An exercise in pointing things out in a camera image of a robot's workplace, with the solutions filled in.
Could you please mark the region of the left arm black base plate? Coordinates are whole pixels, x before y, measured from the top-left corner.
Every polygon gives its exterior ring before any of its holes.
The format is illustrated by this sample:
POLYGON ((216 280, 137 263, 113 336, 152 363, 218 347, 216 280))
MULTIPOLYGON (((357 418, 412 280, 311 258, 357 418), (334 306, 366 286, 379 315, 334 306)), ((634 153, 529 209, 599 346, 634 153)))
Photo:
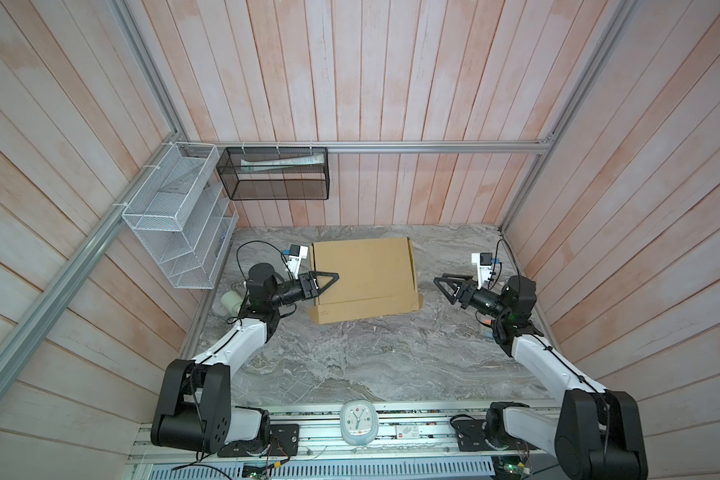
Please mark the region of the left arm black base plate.
POLYGON ((220 458, 281 456, 298 454, 300 426, 296 423, 273 424, 261 440, 229 442, 222 447, 220 458))

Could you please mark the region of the brown cardboard box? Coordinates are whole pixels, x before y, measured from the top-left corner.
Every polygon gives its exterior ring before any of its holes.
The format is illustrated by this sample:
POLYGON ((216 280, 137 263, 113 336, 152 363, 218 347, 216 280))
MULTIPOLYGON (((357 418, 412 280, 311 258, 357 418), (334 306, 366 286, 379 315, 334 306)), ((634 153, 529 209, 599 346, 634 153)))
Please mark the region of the brown cardboard box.
POLYGON ((310 262, 315 271, 340 276, 309 309, 315 324, 415 313, 423 306, 408 237, 316 242, 310 262))

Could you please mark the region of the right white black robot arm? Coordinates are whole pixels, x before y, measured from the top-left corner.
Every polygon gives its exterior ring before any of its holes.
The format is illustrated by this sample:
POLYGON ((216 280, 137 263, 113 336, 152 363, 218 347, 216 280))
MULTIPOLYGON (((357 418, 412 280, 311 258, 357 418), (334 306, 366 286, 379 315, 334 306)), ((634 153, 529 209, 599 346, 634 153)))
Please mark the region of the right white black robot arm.
POLYGON ((433 280, 452 305, 490 319, 495 343, 531 372, 558 402, 556 419, 521 402, 494 402, 486 413, 487 444, 504 450, 524 442, 555 457, 571 479, 645 479, 648 461, 637 401, 610 390, 567 360, 531 320, 536 284, 510 277, 500 292, 470 276, 433 280))

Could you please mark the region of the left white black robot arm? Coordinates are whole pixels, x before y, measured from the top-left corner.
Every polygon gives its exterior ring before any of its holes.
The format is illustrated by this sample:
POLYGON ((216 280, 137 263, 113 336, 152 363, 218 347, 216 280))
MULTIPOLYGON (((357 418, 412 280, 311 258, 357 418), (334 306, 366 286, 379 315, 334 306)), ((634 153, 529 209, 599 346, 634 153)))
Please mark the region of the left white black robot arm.
POLYGON ((321 271, 285 280, 268 263, 251 267, 231 329, 206 351, 177 359, 165 370, 151 443, 199 454, 230 446, 248 455, 263 453, 271 443, 269 412, 235 406, 232 377, 272 338, 283 317, 281 308, 317 298, 338 280, 337 273, 321 271))

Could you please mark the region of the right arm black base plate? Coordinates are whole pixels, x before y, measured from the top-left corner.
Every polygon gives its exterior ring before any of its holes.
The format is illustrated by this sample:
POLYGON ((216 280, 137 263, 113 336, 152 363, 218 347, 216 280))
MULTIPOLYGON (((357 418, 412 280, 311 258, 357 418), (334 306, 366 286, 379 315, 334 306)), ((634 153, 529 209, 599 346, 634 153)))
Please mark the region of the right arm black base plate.
POLYGON ((511 436, 502 420, 476 419, 460 414, 449 419, 461 452, 505 451, 509 449, 533 450, 535 446, 511 436))

